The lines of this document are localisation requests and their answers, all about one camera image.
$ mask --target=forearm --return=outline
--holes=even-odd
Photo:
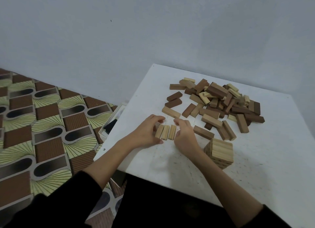
[[[262,210],[262,204],[226,175],[202,150],[190,159],[202,172],[237,227],[251,221]]]
[[[103,190],[124,158],[132,151],[126,138],[119,140],[107,153],[84,169]]]

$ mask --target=person's right arm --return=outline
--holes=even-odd
[[[234,224],[241,227],[253,220],[261,212],[263,205],[202,151],[188,120],[174,119],[174,122],[180,127],[174,139],[176,147],[202,172]]]

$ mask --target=black cloth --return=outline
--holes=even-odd
[[[89,227],[84,222],[101,195],[102,190],[94,179],[78,172],[48,197],[35,196],[5,227]],[[129,175],[112,227],[130,225],[235,227],[222,207]],[[264,205],[244,227],[269,226],[289,227]]]

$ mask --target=person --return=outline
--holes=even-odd
[[[32,203],[17,212],[5,227],[88,227],[85,220],[124,158],[135,148],[163,143],[154,137],[153,130],[156,130],[157,122],[164,120],[163,116],[150,115],[136,130],[52,194],[35,196]],[[215,165],[199,147],[189,121],[174,119],[174,122],[180,128],[174,139],[177,149],[202,172],[224,209],[133,177],[128,178],[113,227],[171,224],[185,227],[289,227]]]

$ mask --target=patterned carpet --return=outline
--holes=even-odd
[[[93,162],[116,107],[0,69],[0,227]],[[110,181],[86,223],[111,227],[124,187]]]

